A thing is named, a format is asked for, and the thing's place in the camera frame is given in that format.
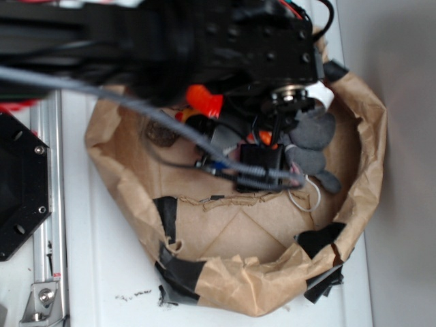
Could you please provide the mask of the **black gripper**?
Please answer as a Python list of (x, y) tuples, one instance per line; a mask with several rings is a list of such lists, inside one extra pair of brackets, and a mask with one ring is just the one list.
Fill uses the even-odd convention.
[(258, 111), (277, 90), (324, 76), (310, 21), (282, 1), (194, 1), (200, 67), (193, 84)]

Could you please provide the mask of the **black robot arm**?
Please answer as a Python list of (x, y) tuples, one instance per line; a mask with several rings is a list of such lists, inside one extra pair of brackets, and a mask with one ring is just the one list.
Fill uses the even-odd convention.
[(308, 17), (283, 1), (1, 2), (2, 65), (125, 84), (155, 106), (186, 99), (209, 117), (226, 97), (264, 101), (321, 80), (318, 39)]

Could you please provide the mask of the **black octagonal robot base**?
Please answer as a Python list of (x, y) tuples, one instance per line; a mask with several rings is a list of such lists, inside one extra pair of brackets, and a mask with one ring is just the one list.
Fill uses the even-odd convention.
[(8, 261), (50, 214), (48, 146), (1, 113), (1, 261)]

